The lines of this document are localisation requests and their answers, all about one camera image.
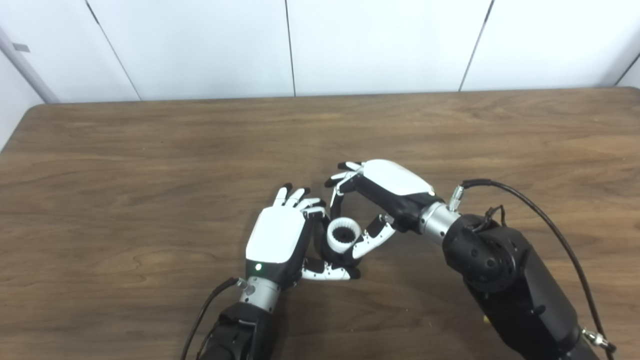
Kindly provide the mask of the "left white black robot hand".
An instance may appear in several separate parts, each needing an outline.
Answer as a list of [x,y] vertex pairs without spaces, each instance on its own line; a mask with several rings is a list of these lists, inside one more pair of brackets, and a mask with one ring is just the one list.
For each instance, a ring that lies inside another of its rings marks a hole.
[[309,187],[293,190],[291,183],[282,185],[272,205],[263,208],[251,231],[246,246],[246,276],[273,282],[281,291],[302,278],[315,281],[358,280],[361,272],[321,260],[320,267],[307,259],[314,230],[328,226],[326,202],[309,197]]

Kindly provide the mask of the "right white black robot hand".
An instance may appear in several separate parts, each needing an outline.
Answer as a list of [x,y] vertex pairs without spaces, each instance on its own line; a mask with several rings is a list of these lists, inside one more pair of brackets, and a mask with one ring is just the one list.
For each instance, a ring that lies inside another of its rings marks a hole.
[[432,185],[396,162],[346,161],[339,163],[338,168],[341,172],[324,183],[325,188],[333,189],[331,218],[341,216],[345,194],[351,192],[361,194],[384,210],[384,214],[378,215],[354,244],[341,253],[343,266],[356,264],[398,231],[412,231],[442,244],[449,228],[460,217],[436,195]]

